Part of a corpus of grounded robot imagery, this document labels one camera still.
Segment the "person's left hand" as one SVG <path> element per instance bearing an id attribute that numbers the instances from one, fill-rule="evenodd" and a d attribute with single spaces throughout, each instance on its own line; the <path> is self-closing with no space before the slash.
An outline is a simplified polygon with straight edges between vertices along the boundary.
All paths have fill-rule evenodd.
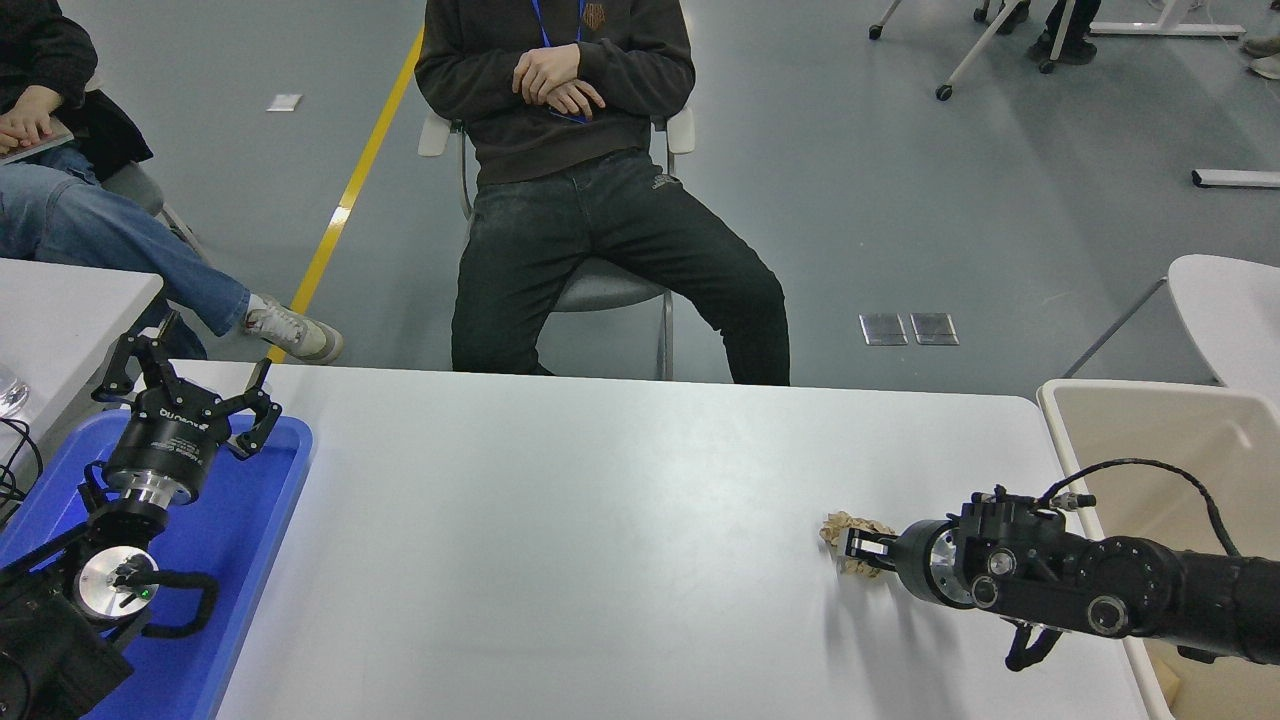
<path id="1" fill-rule="evenodd" d="M 512 91 L 527 104 L 544 104 L 553 90 L 579 77 L 580 60 L 577 44 L 527 50 L 515 67 Z"/>

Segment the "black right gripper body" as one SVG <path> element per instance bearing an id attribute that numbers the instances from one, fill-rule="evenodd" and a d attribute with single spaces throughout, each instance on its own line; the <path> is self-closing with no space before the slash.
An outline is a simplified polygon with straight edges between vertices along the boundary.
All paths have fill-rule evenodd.
<path id="1" fill-rule="evenodd" d="M 934 542 L 947 529 L 946 520 L 914 521 L 892 543 L 893 570 L 904 588 L 918 600 L 947 603 L 934 582 L 931 560 Z"/>

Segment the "person's hand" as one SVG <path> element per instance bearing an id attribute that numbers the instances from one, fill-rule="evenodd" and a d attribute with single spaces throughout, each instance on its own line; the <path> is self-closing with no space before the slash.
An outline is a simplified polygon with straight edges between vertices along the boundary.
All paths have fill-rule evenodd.
<path id="1" fill-rule="evenodd" d="M 1 154 L 26 149 L 52 136 L 52 114 L 63 105 L 63 96 L 42 85 L 31 85 L 14 105 L 1 115 Z"/>

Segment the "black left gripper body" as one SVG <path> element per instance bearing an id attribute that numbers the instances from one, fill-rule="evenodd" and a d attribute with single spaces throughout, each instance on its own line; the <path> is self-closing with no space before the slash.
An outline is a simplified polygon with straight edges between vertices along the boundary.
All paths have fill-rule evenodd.
<path id="1" fill-rule="evenodd" d="M 201 492 L 219 446 L 230 437 L 228 415 L 214 411 L 220 401 L 197 386 L 183 386 L 175 398 L 159 387 L 142 391 L 105 464 L 104 480 L 124 489 L 131 477 L 150 471 L 174 480 L 183 493 Z"/>

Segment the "person's right hand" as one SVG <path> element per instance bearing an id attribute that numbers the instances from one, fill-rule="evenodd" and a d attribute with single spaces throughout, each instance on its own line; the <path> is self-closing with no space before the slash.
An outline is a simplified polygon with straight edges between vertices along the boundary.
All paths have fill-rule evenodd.
<path id="1" fill-rule="evenodd" d="M 554 87 L 545 100 L 548 109 L 577 123 L 593 120 L 598 111 L 607 108 L 603 96 L 586 81 L 571 79 Z"/>

